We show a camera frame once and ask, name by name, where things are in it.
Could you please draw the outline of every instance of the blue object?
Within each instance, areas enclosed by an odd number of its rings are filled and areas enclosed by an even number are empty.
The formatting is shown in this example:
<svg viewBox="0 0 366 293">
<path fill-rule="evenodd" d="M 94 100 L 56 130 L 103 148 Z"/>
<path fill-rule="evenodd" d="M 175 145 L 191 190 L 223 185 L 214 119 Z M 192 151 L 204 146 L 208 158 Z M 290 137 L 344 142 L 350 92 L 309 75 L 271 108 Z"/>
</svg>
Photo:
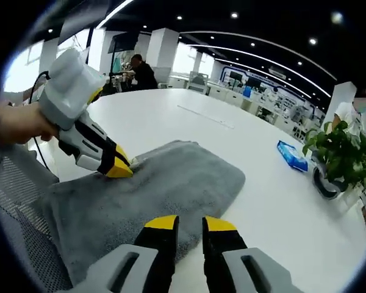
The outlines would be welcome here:
<svg viewBox="0 0 366 293">
<path fill-rule="evenodd" d="M 251 96 L 251 87 L 246 86 L 243 92 L 243 96 L 249 98 Z"/>
<path fill-rule="evenodd" d="M 121 71 L 121 59 L 115 58 L 114 64 L 112 65 L 112 72 L 120 72 Z"/>
<path fill-rule="evenodd" d="M 307 172 L 307 161 L 301 157 L 294 146 L 280 140 L 276 147 L 291 168 Z"/>
</svg>

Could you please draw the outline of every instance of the microfiber cloth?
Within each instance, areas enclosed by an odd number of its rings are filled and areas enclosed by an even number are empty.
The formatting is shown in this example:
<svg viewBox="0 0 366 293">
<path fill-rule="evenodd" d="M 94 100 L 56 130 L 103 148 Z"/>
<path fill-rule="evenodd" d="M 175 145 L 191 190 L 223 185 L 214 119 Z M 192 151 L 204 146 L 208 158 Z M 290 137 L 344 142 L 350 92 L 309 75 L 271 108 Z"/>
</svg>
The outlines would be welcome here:
<svg viewBox="0 0 366 293">
<path fill-rule="evenodd" d="M 245 182 L 241 170 L 195 142 L 174 141 L 135 158 L 131 178 L 94 173 L 51 186 L 43 210 L 73 285 L 148 221 L 178 215 L 176 261 L 202 235 L 202 217 L 221 217 Z"/>
</svg>

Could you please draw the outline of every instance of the human hand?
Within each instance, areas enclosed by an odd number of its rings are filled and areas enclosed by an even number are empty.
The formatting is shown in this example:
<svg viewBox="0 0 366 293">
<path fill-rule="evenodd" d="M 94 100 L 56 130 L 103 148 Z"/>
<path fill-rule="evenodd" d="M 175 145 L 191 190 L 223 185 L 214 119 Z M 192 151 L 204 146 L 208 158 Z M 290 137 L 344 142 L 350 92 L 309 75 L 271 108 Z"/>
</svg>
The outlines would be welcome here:
<svg viewBox="0 0 366 293">
<path fill-rule="evenodd" d="M 38 102 L 0 106 L 0 143 L 26 143 L 36 136 L 46 142 L 58 136 L 58 129 L 42 115 Z"/>
</svg>

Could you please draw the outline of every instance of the led strip light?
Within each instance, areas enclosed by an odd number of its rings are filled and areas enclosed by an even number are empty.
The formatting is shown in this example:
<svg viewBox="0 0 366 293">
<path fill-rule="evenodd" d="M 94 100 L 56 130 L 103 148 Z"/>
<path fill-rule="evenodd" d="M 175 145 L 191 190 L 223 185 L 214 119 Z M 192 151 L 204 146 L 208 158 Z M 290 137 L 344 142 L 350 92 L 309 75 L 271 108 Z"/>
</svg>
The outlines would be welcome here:
<svg viewBox="0 0 366 293">
<path fill-rule="evenodd" d="M 291 71 L 292 73 L 298 75 L 299 77 L 305 79 L 307 82 L 309 82 L 310 84 L 314 85 L 316 88 L 318 88 L 319 90 L 321 90 L 326 96 L 328 96 L 329 98 L 331 97 L 331 95 L 329 93 L 327 93 L 325 90 L 323 90 L 321 87 L 319 87 L 317 84 L 315 84 L 313 81 L 311 81 L 310 79 L 306 78 L 305 76 L 299 74 L 298 72 L 290 69 L 289 67 L 286 67 L 282 64 L 279 64 L 275 61 L 272 61 L 270 59 L 267 59 L 267 58 L 264 58 L 262 56 L 258 56 L 258 55 L 255 55 L 255 54 L 252 54 L 252 53 L 248 53 L 248 52 L 244 52 L 244 51 L 240 51 L 240 50 L 236 50 L 236 49 L 231 49 L 231 48 L 224 48 L 224 47 L 218 47 L 218 46 L 210 46 L 210 45 L 189 45 L 191 47 L 206 47 L 206 48 L 213 48 L 213 49 L 223 49 L 223 50 L 228 50 L 228 51 L 233 51 L 233 52 L 237 52 L 237 53 L 242 53 L 242 54 L 246 54 L 246 55 L 250 55 L 250 56 L 253 56 L 253 57 L 256 57 L 256 58 L 260 58 L 264 61 L 268 61 L 268 62 L 271 62 L 279 67 L 282 67 L 282 68 L 285 68 L 289 71 Z"/>
<path fill-rule="evenodd" d="M 250 66 L 246 66 L 246 65 L 243 65 L 243 64 L 240 64 L 240 63 L 237 63 L 237 62 L 232 62 L 232 61 L 224 60 L 224 59 L 214 58 L 214 60 L 218 60 L 218 61 L 222 61 L 222 62 L 227 62 L 227 63 L 232 63 L 232 64 L 240 65 L 242 67 L 247 67 L 247 68 L 252 69 L 252 70 L 256 70 L 256 71 L 258 71 L 260 73 L 263 73 L 265 75 L 271 76 L 272 78 L 275 78 L 275 79 L 283 82 L 284 84 L 287 84 L 289 87 L 292 87 L 293 89 L 296 89 L 297 91 L 299 91 L 299 92 L 303 93 L 304 95 L 306 95 L 309 99 L 312 98 L 306 92 L 303 92 L 302 90 L 300 90 L 298 87 L 295 87 L 294 85 L 289 84 L 288 82 L 285 82 L 283 79 L 277 78 L 276 76 L 273 76 L 273 75 L 271 75 L 271 74 L 269 74 L 267 72 L 264 72 L 262 70 L 259 70 L 259 69 L 256 69 L 256 68 L 253 68 L 253 67 L 250 67 Z"/>
<path fill-rule="evenodd" d="M 124 9 L 127 5 L 129 5 L 131 2 L 133 2 L 134 0 L 125 0 L 124 2 L 122 2 L 117 8 L 115 8 L 113 11 L 111 11 L 105 19 L 103 19 L 98 26 L 96 27 L 96 29 L 100 29 L 102 27 L 103 24 L 105 24 L 106 22 L 108 22 L 108 20 L 113 17 L 115 14 L 117 14 L 119 11 L 121 11 L 122 9 Z"/>
<path fill-rule="evenodd" d="M 238 37 L 243 37 L 243 38 L 252 38 L 253 40 L 257 40 L 257 41 L 261 41 L 264 43 L 268 43 L 274 46 L 277 46 L 279 48 L 282 48 L 284 50 L 287 50 L 289 52 L 292 52 L 294 54 L 296 54 L 297 56 L 300 56 L 301 58 L 304 58 L 305 60 L 309 61 L 310 63 L 316 65 L 317 67 L 319 67 L 319 69 L 323 70 L 326 74 L 328 74 L 330 77 L 332 77 L 333 79 L 335 79 L 337 81 L 337 78 L 331 74 L 328 70 L 326 70 L 325 68 L 323 68 L 322 66 L 320 66 L 319 64 L 317 64 L 316 62 L 314 62 L 313 60 L 309 59 L 308 57 L 300 54 L 299 52 L 296 52 L 292 49 L 289 49 L 288 47 L 282 46 L 280 44 L 265 40 L 263 38 L 258 38 L 258 37 L 253 37 L 252 35 L 242 35 L 242 34 L 236 34 L 235 32 L 217 32 L 217 31 L 191 31 L 191 32 L 181 32 L 181 34 L 221 34 L 221 35 L 236 35 Z"/>
</svg>

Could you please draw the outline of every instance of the black ceiling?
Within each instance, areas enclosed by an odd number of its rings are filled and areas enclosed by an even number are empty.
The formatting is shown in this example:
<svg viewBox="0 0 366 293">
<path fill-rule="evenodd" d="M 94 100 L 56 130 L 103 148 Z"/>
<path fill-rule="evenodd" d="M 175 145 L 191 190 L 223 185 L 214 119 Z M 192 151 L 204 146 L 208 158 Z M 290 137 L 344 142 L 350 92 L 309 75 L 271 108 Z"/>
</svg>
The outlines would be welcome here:
<svg viewBox="0 0 366 293">
<path fill-rule="evenodd" d="M 66 8 L 60 10 L 58 20 L 65 18 L 69 10 L 75 9 L 79 1 L 64 1 Z M 81 4 L 100 5 L 101 1 L 81 1 Z M 107 13 L 112 11 L 123 0 L 110 1 Z M 231 13 L 237 12 L 237 19 Z M 342 24 L 331 22 L 331 13 L 343 15 Z M 211 0 L 134 0 L 120 13 L 106 23 L 106 28 L 117 31 L 153 31 L 167 27 L 178 32 L 212 31 L 213 33 L 182 34 L 182 41 L 188 44 L 208 44 L 212 46 L 237 49 L 273 60 L 289 67 L 329 94 L 337 83 L 352 81 L 358 88 L 358 95 L 366 91 L 366 0 L 355 1 L 211 1 Z M 278 46 L 260 40 L 239 37 L 236 35 L 216 34 L 214 32 L 231 32 L 261 38 L 296 51 L 325 70 L 300 56 Z M 316 46 L 308 43 L 310 37 L 318 40 Z M 216 57 L 238 62 L 264 71 L 273 65 L 270 62 L 237 52 L 207 48 L 197 48 Z M 329 98 L 303 78 L 284 70 L 291 78 L 287 81 L 311 95 L 314 104 L 327 108 Z"/>
</svg>

